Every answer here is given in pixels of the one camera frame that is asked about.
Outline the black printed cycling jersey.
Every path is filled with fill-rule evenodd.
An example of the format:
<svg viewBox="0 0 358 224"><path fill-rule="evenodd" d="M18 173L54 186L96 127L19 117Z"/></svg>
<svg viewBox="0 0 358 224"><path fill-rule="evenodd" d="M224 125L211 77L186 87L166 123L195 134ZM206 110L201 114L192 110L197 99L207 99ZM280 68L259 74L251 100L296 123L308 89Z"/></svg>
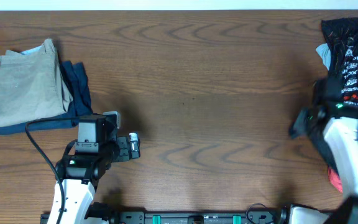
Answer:
<svg viewBox="0 0 358 224"><path fill-rule="evenodd" d="M321 31L331 57L328 74L341 79L343 103L358 108L358 17L322 21Z"/></svg>

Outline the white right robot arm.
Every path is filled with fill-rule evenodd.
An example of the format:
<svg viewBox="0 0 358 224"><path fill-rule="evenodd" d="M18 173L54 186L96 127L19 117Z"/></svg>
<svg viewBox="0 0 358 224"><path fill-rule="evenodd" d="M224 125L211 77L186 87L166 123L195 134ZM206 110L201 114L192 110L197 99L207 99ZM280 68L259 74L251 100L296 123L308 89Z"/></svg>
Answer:
<svg viewBox="0 0 358 224"><path fill-rule="evenodd" d="M290 128L291 137L308 136L315 148L330 153L344 200L332 213L292 205L287 223L358 223L358 109L342 103L303 108Z"/></svg>

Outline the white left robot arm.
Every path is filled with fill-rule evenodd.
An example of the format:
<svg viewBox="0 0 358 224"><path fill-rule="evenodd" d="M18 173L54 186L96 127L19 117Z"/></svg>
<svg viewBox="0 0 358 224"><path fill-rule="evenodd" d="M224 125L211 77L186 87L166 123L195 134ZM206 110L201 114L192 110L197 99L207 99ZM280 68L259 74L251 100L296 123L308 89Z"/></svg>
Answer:
<svg viewBox="0 0 358 224"><path fill-rule="evenodd" d="M119 213L105 203L94 201L102 176L115 162L140 157L136 133L98 142L70 142L57 162L57 182L49 215L40 223L119 223Z"/></svg>

